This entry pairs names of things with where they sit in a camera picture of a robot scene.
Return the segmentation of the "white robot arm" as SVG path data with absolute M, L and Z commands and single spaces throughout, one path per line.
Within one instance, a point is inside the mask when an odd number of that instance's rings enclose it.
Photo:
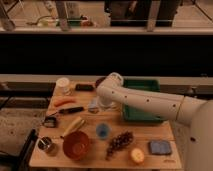
M 213 100 L 125 88 L 116 72 L 99 78 L 95 86 L 101 107 L 119 102 L 188 126 L 185 171 L 213 171 Z

